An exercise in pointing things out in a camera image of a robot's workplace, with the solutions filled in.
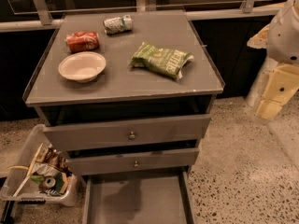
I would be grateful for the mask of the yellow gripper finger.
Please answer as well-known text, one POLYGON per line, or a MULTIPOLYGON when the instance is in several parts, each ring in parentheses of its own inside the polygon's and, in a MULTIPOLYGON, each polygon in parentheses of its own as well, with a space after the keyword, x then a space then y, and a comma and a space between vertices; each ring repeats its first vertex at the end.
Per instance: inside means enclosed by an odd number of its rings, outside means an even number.
POLYGON ((247 46, 253 49, 265 49, 268 31, 269 25, 266 25, 256 35, 249 39, 249 41, 247 42, 247 46))
POLYGON ((298 90, 299 66, 284 63, 276 67, 269 75, 256 115, 273 119, 298 90))

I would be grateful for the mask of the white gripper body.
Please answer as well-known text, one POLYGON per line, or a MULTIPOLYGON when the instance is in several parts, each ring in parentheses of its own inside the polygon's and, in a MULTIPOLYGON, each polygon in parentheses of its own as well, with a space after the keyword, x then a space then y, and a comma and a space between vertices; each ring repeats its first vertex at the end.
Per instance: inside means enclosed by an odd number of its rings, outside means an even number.
POLYGON ((277 62, 299 64, 299 0, 288 0, 271 20, 266 49, 277 62))

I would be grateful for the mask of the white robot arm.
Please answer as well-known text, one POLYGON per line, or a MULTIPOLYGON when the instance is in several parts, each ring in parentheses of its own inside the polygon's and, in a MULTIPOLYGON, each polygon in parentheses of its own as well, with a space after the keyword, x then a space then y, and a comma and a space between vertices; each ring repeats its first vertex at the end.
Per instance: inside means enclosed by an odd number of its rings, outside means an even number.
POLYGON ((268 73, 255 111, 261 119, 273 119, 299 89, 299 0, 288 0, 247 46, 266 49, 267 57, 278 63, 268 73))

